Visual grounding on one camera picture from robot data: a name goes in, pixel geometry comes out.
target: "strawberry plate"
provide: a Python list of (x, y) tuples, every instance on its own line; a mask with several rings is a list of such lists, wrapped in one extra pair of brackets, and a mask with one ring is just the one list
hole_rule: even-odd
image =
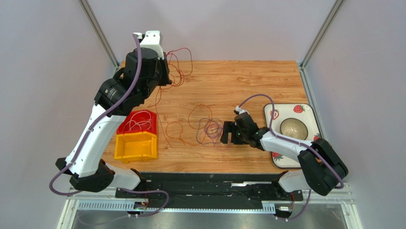
[[(264, 107), (266, 126), (269, 127), (269, 121), (272, 116), (272, 104)], [(307, 104), (275, 104), (274, 120), (272, 129), (281, 133), (281, 124), (287, 118), (296, 118), (302, 121), (307, 127), (307, 138), (305, 140), (314, 141), (320, 137), (320, 131), (316, 122), (315, 115), (311, 106)], [(279, 168), (300, 168), (300, 164), (280, 155), (277, 152), (271, 152), (271, 158), (275, 166)]]

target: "black metal base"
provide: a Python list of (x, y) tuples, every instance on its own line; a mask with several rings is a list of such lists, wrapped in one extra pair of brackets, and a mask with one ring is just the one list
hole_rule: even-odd
[[(281, 195), (273, 184), (249, 184), (231, 187), (243, 182), (272, 182), (278, 174), (209, 174), (209, 173), (141, 173), (144, 180), (137, 191), (164, 190), (170, 199), (167, 208), (208, 209), (262, 209), (263, 200), (291, 201), (292, 196)], [(116, 198), (148, 198), (149, 207), (158, 208), (165, 202), (164, 194), (136, 195), (116, 191)], [(294, 192), (296, 201), (303, 200)]]

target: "strawberry print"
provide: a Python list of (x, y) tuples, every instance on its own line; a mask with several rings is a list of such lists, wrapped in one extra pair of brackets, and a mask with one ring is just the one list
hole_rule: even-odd
[(320, 136), (319, 133), (317, 133), (317, 134), (315, 135), (315, 137), (313, 138), (313, 141), (315, 141), (315, 140), (317, 140), (317, 139), (319, 139), (319, 138), (321, 138), (321, 136)]
[(279, 154), (279, 153), (271, 152), (271, 154), (272, 154), (272, 157), (275, 159), (275, 161), (278, 161), (278, 160), (284, 158), (284, 156), (282, 156), (282, 155)]
[(274, 120), (279, 117), (279, 111), (278, 110), (275, 109), (273, 117), (274, 117)]
[(294, 106), (293, 111), (296, 113), (301, 113), (301, 112), (305, 111), (305, 108), (302, 105), (296, 105), (296, 106)]

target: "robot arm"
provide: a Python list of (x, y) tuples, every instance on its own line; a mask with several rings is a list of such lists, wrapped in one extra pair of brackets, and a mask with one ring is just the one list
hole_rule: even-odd
[(340, 176), (347, 176), (348, 169), (324, 139), (314, 142), (303, 141), (284, 135), (273, 135), (269, 128), (259, 128), (249, 113), (236, 109), (235, 122), (225, 122), (221, 141), (227, 143), (228, 133), (232, 133), (232, 142), (237, 145), (249, 144), (263, 151), (277, 152), (300, 163), (302, 170), (285, 171), (280, 174), (277, 182), (282, 192), (293, 192), (301, 189), (312, 189), (326, 196), (339, 181), (332, 171), (317, 161), (317, 156), (309, 148), (320, 154), (329, 166)]
[(117, 103), (130, 88), (137, 71), (137, 50), (126, 56), (125, 68), (121, 68), (106, 80), (97, 92), (95, 104), (89, 122), (86, 125), (77, 145), (66, 158), (59, 158), (56, 166), (62, 170), (74, 158), (80, 142), (86, 132), (91, 134), (84, 143), (80, 154), (73, 165), (65, 171), (71, 175), (70, 183), (77, 190), (99, 192), (106, 187), (121, 187), (133, 190), (140, 182), (135, 169), (125, 170), (105, 163), (102, 154), (114, 135), (134, 107), (144, 104), (157, 86), (171, 84), (166, 55), (162, 50), (162, 36), (159, 31), (147, 31), (145, 34), (135, 33), (141, 47), (142, 65), (138, 81), (129, 96), (110, 114), (103, 117), (97, 125), (89, 130), (93, 121)]

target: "white wall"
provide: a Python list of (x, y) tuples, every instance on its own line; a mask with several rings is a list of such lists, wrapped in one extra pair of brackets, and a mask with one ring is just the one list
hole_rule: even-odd
[(364, 228), (405, 228), (406, 1), (347, 0), (307, 68)]
[(166, 52), (188, 47), (196, 60), (299, 62), (334, 0), (89, 2), (119, 61), (135, 48), (133, 32), (161, 30)]
[[(1, 1), (0, 21), (0, 228), (56, 228), (54, 163), (113, 67), (77, 0)], [(67, 176), (55, 187), (67, 191)]]

